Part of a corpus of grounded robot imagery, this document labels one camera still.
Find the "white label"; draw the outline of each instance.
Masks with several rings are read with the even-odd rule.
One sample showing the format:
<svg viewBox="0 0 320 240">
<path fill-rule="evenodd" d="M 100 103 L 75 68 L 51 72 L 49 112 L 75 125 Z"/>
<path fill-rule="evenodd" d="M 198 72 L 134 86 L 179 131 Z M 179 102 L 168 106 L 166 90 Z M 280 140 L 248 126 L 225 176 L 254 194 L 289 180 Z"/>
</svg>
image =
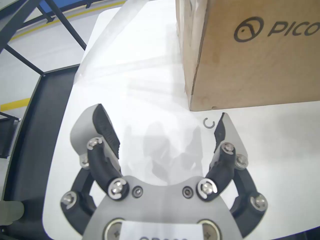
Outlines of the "white label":
<svg viewBox="0 0 320 240">
<path fill-rule="evenodd" d="M 123 221 L 119 240 L 199 240 L 199 224 L 142 223 Z"/>
</svg>

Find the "screw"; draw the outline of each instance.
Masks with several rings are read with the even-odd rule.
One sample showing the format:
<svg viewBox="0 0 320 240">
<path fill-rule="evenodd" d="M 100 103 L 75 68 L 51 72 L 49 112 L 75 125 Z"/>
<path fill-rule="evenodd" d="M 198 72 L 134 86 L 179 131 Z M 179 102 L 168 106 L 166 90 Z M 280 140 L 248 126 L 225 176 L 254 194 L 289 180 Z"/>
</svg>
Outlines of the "screw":
<svg viewBox="0 0 320 240">
<path fill-rule="evenodd" d="M 186 199 L 191 199 L 193 197 L 193 190 L 189 186 L 185 186 L 182 190 L 182 194 Z"/>
<path fill-rule="evenodd" d="M 127 182 L 123 178 L 115 178 L 108 187 L 108 195 L 111 199 L 118 200 L 122 197 L 121 191 Z"/>
<path fill-rule="evenodd" d="M 256 198 L 250 197 L 250 202 L 258 211 L 264 212 L 268 208 L 267 199 L 262 194 L 259 194 Z"/>
<path fill-rule="evenodd" d="M 65 205 L 65 208 L 67 210 L 70 209 L 72 206 L 74 206 L 76 201 L 77 201 L 77 194 L 73 191 L 67 192 L 65 195 L 63 195 L 61 199 L 61 203 Z"/>
<path fill-rule="evenodd" d="M 112 185 L 111 191 L 112 191 L 112 193 L 116 194 L 116 193 L 119 193 L 120 191 L 122 191 L 122 189 L 123 189 L 123 186 L 121 185 L 121 182 L 117 181 Z"/>
<path fill-rule="evenodd" d="M 121 226 L 123 219 L 115 219 L 111 221 L 103 233 L 104 240 L 118 240 L 121 234 Z"/>
<path fill-rule="evenodd" d="M 210 220 L 201 220 L 198 224 L 202 225 L 203 239 L 220 240 L 220 231 L 215 223 Z"/>
<path fill-rule="evenodd" d="M 100 137 L 94 137 L 94 138 L 90 139 L 89 142 L 87 143 L 87 149 L 93 150 L 93 148 L 97 144 L 102 144 L 102 139 Z"/>
<path fill-rule="evenodd" d="M 246 156 L 241 155 L 241 154 L 237 154 L 235 164 L 237 167 L 239 167 L 241 169 L 245 169 L 245 168 L 247 168 L 249 162 L 248 162 L 248 159 Z"/>
<path fill-rule="evenodd" d="M 214 192 L 214 188 L 210 183 L 205 183 L 202 185 L 201 190 L 206 194 L 206 195 L 210 195 Z"/>
<path fill-rule="evenodd" d="M 233 155 L 233 150 L 235 149 L 234 145 L 232 145 L 229 142 L 225 142 L 221 145 L 222 150 L 229 154 L 229 155 Z"/>
<path fill-rule="evenodd" d="M 207 199 L 208 195 L 217 193 L 217 185 L 209 178 L 202 179 L 197 185 L 197 191 L 202 199 Z"/>
<path fill-rule="evenodd" d="M 143 194 L 143 189 L 140 186 L 136 186 L 132 190 L 132 196 L 136 199 L 140 198 Z"/>
<path fill-rule="evenodd" d="M 89 160 L 88 160 L 88 154 L 87 153 L 82 154 L 79 159 L 80 159 L 80 166 L 82 168 L 88 168 L 89 167 Z"/>
</svg>

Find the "yellow floor line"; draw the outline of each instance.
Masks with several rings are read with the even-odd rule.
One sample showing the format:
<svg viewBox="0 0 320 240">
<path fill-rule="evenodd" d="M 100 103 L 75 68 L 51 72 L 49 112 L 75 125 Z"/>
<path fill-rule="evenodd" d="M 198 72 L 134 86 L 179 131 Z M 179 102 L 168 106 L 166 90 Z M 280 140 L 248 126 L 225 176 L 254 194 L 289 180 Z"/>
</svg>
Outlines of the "yellow floor line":
<svg viewBox="0 0 320 240">
<path fill-rule="evenodd" d="M 87 10 L 85 10 L 85 11 L 83 11 L 83 12 L 79 12 L 79 13 L 76 13 L 76 14 L 73 14 L 73 15 L 69 15 L 69 16 L 67 16 L 66 18 L 67 18 L 67 19 L 70 19 L 70 18 L 79 16 L 79 15 L 88 14 L 88 13 L 91 13 L 91 12 L 94 12 L 94 11 L 98 11 L 98 10 L 101 10 L 101 9 L 105 9 L 105 8 L 109 8 L 109 7 L 114 7 L 114 6 L 123 5 L 125 2 L 126 2 L 126 1 L 118 1 L 118 2 L 114 2 L 114 3 L 110 3 L 110 4 L 107 4 L 107 5 L 100 6 L 100 7 L 97 7 L 97 8 L 87 9 Z M 37 26 L 37 27 L 35 27 L 35 28 L 32 28 L 32 29 L 30 29 L 30 30 L 28 30 L 28 31 L 25 31 L 25 32 L 23 32 L 23 33 L 20 33 L 20 34 L 14 36 L 13 38 L 11 38 L 10 41 L 15 40 L 15 39 L 17 39 L 17 38 L 19 38 L 19 37 L 21 37 L 21 36 L 26 35 L 26 34 L 29 34 L 29 33 L 33 32 L 33 31 L 36 31 L 36 30 L 39 30 L 39 29 L 41 29 L 41 28 L 47 27 L 47 26 L 49 26 L 49 25 L 58 23 L 58 22 L 60 22 L 60 20 L 59 20 L 59 19 L 56 19 L 56 20 L 54 20 L 54 21 L 52 21 L 52 22 L 50 22 L 50 23 L 46 23 L 46 24 L 44 24 L 44 25 L 39 25 L 39 26 Z"/>
<path fill-rule="evenodd" d="M 97 7 L 97 8 L 87 9 L 87 10 L 85 10 L 83 12 L 79 12 L 79 13 L 76 13 L 76 14 L 73 14 L 73 15 L 69 15 L 66 18 L 70 19 L 70 18 L 79 16 L 79 15 L 88 14 L 88 13 L 91 13 L 91 12 L 94 12 L 94 11 L 98 11 L 98 10 L 101 10 L 101 9 L 123 5 L 125 2 L 126 1 L 118 1 L 118 2 L 114 2 L 114 3 L 110 3 L 110 4 L 107 4 L 107 5 L 100 6 L 100 7 Z M 41 28 L 47 27 L 49 25 L 58 23 L 58 22 L 60 22 L 60 20 L 56 19 L 56 20 L 54 20 L 54 21 L 52 21 L 50 23 L 47 23 L 47 24 L 44 24 L 44 25 L 39 25 L 39 26 L 37 26 L 35 28 L 32 28 L 32 29 L 30 29 L 28 31 L 25 31 L 23 33 L 20 33 L 20 34 L 14 36 L 13 38 L 11 38 L 10 41 L 15 40 L 15 39 L 17 39 L 17 38 L 19 38 L 21 36 L 26 35 L 26 34 L 29 34 L 29 33 L 33 32 L 33 31 L 36 31 L 36 30 L 39 30 Z M 25 106 L 27 106 L 29 104 L 29 101 L 30 101 L 30 98 L 26 98 L 26 99 L 22 99 L 22 100 L 18 100 L 18 101 L 13 101 L 13 102 L 10 102 L 10 103 L 1 104 L 0 105 L 0 111 L 4 112 L 4 111 L 12 110 L 12 109 L 17 109 L 17 108 L 20 108 L 20 107 L 25 107 Z"/>
<path fill-rule="evenodd" d="M 19 100 L 19 101 L 13 101 L 13 102 L 1 104 L 0 105 L 0 111 L 4 112 L 4 111 L 8 111 L 8 110 L 12 110 L 12 109 L 17 109 L 17 108 L 28 106 L 29 101 L 30 101 L 30 98 L 26 98 L 26 99 L 22 99 L 22 100 Z"/>
</svg>

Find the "white table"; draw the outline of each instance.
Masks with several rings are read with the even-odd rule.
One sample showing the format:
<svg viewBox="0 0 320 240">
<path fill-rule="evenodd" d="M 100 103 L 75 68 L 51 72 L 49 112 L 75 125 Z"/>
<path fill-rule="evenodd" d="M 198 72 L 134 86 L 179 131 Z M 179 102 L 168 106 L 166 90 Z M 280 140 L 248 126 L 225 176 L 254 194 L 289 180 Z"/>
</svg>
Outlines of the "white table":
<svg viewBox="0 0 320 240">
<path fill-rule="evenodd" d="M 86 52 L 119 8 L 102 12 Z M 102 60 L 71 91 L 49 173 L 43 226 L 55 240 L 81 239 L 60 209 L 80 170 L 70 131 L 89 106 L 102 103 L 120 140 L 120 165 L 154 185 L 205 175 L 215 148 L 222 110 L 190 112 L 176 34 L 175 0 L 150 1 L 117 37 Z M 274 239 L 320 225 L 320 102 L 229 109 L 249 155 L 248 170 L 269 209 L 247 239 Z M 94 184 L 96 205 L 104 197 Z M 237 196 L 234 183 L 223 192 L 228 207 Z"/>
</svg>

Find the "cardboard box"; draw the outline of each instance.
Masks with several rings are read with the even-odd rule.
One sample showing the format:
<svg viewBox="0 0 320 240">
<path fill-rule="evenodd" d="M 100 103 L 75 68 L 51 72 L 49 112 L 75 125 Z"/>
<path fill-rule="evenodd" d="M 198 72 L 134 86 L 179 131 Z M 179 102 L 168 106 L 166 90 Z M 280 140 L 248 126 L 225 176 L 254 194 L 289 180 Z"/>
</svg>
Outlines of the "cardboard box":
<svg viewBox="0 0 320 240">
<path fill-rule="evenodd" d="M 191 111 L 320 100 L 320 0 L 176 0 Z"/>
</svg>

